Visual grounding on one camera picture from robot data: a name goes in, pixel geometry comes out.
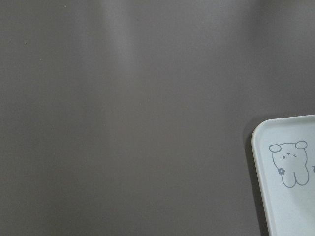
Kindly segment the cream rabbit tray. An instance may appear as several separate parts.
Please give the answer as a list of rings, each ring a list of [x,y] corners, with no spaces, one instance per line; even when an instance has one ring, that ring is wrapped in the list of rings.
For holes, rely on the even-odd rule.
[[[271,236],[315,234],[315,117],[269,119],[251,138]]]

